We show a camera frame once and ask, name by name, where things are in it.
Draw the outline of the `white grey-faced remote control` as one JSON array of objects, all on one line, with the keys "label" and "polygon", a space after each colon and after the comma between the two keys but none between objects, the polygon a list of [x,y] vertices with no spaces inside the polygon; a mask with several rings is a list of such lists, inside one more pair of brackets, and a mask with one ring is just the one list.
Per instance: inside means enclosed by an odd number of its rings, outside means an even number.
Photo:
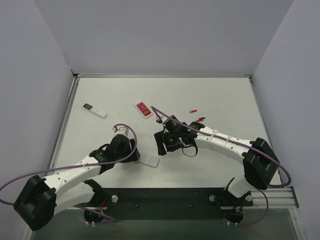
[{"label": "white grey-faced remote control", "polygon": [[138,162],[147,167],[157,168],[159,165],[160,159],[157,156],[143,154],[140,156]]}]

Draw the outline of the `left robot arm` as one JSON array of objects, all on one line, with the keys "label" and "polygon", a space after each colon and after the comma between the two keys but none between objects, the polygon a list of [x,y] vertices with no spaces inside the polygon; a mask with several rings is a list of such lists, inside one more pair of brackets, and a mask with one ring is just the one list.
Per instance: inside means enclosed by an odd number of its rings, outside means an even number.
[{"label": "left robot arm", "polygon": [[53,216],[73,206],[101,203],[101,187],[88,179],[112,169],[116,163],[137,161],[137,139],[117,134],[110,143],[92,151],[75,165],[55,168],[54,174],[28,179],[13,204],[32,231],[47,225]]}]

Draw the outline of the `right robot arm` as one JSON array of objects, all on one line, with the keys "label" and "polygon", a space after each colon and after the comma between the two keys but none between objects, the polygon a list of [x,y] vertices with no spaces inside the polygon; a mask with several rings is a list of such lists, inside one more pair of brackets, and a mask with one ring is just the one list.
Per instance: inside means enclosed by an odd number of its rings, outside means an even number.
[{"label": "right robot arm", "polygon": [[232,177],[224,188],[237,199],[252,189],[266,190],[279,168],[279,160],[268,142],[262,138],[245,140],[222,134],[200,122],[186,125],[171,115],[166,120],[160,116],[156,122],[163,129],[154,134],[158,155],[177,150],[207,149],[222,154],[243,166],[243,176]]}]

